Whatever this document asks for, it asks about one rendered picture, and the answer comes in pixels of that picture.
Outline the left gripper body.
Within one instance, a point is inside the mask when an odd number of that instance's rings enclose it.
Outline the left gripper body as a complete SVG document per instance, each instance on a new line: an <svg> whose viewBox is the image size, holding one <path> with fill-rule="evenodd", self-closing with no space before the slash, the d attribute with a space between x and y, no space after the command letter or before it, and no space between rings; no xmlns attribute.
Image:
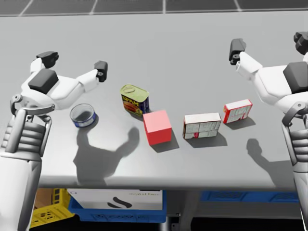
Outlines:
<svg viewBox="0 0 308 231"><path fill-rule="evenodd" d="M80 97L80 83L76 79L59 76L50 69L32 73L21 89L26 106L53 104L56 110L62 110L69 108Z"/></svg>

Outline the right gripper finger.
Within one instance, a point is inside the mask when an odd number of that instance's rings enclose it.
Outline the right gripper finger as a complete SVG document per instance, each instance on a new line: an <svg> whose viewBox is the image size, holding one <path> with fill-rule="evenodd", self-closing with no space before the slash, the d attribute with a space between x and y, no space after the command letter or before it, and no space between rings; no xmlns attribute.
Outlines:
<svg viewBox="0 0 308 231"><path fill-rule="evenodd" d="M296 50L303 55L303 61L308 63L308 31L296 32L294 35Z"/></svg>
<svg viewBox="0 0 308 231"><path fill-rule="evenodd" d="M263 68L257 60L245 52L246 43L242 38L231 41L229 62L236 67L236 71L244 78L252 78L256 72Z"/></svg>

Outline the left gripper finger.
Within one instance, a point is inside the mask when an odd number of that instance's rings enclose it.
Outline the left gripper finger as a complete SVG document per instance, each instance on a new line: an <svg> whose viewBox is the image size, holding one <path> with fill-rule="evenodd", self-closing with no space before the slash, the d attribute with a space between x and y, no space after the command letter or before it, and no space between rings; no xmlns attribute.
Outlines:
<svg viewBox="0 0 308 231"><path fill-rule="evenodd" d="M30 73L40 71L42 69L49 69L56 64L59 58L58 52L46 51L36 56L36 59L32 61L30 65Z"/></svg>
<svg viewBox="0 0 308 231"><path fill-rule="evenodd" d="M94 64L94 69L77 77L79 83L83 86L85 92L89 92L96 88L100 83L107 79L108 63L106 61L98 61Z"/></svg>

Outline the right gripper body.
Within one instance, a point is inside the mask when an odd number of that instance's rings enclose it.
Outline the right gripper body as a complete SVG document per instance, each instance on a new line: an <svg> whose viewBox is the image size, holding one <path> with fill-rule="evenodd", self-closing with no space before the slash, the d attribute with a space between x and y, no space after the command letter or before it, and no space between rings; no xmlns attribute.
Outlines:
<svg viewBox="0 0 308 231"><path fill-rule="evenodd" d="M262 102L286 113L296 102L308 103L308 63L263 67L251 81Z"/></svg>

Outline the pink cube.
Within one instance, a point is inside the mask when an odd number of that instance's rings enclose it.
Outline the pink cube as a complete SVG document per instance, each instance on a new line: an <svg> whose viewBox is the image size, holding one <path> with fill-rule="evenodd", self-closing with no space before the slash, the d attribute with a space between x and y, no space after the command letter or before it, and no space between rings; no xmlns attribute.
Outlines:
<svg viewBox="0 0 308 231"><path fill-rule="evenodd" d="M144 114L143 123L150 146L171 141L172 126L166 110Z"/></svg>

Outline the blue flat can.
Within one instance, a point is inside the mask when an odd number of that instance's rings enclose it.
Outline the blue flat can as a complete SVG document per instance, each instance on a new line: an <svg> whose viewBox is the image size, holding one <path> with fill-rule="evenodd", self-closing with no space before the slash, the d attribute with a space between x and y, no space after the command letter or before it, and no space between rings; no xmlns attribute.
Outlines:
<svg viewBox="0 0 308 231"><path fill-rule="evenodd" d="M93 124L97 114L94 108L87 103L74 106L70 111L70 118L77 128L85 128Z"/></svg>

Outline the small red and white carton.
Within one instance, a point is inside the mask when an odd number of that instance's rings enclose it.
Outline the small red and white carton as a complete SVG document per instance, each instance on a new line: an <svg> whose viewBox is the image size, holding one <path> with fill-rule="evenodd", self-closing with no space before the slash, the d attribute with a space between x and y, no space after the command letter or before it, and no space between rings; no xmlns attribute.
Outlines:
<svg viewBox="0 0 308 231"><path fill-rule="evenodd" d="M225 104L223 109L225 113L223 123L228 124L246 119L252 106L253 104L249 99Z"/></svg>

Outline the green and blue rectangular can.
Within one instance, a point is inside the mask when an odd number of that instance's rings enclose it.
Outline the green and blue rectangular can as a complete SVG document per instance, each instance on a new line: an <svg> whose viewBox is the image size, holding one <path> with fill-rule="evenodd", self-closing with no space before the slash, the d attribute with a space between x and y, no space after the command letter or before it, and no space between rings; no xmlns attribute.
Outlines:
<svg viewBox="0 0 308 231"><path fill-rule="evenodd" d="M120 94L124 108L132 114L143 116L150 112L149 92L132 84L124 85Z"/></svg>

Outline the blue box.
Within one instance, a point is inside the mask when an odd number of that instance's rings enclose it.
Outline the blue box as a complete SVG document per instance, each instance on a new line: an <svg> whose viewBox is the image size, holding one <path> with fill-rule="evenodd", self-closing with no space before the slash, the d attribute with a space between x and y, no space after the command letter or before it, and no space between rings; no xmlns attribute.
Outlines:
<svg viewBox="0 0 308 231"><path fill-rule="evenodd" d="M83 208L73 197L68 209L86 222L164 223L167 218L167 192L162 191L162 210Z"/></svg>
<svg viewBox="0 0 308 231"><path fill-rule="evenodd" d="M299 199L295 192L203 191L201 201L298 203Z"/></svg>

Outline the yellow box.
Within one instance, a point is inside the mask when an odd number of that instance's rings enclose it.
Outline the yellow box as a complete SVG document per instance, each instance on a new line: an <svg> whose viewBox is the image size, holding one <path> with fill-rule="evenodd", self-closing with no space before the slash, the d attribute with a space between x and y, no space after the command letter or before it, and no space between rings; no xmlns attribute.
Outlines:
<svg viewBox="0 0 308 231"><path fill-rule="evenodd" d="M71 218L68 207L71 196L67 189L39 188L36 193L30 228Z"/></svg>

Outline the white box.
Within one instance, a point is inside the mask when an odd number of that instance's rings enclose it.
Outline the white box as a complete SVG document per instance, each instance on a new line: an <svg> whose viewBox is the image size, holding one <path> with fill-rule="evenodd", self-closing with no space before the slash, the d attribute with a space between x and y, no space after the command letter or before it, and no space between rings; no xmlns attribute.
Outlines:
<svg viewBox="0 0 308 231"><path fill-rule="evenodd" d="M83 207L94 209L161 210L162 190L68 189Z"/></svg>

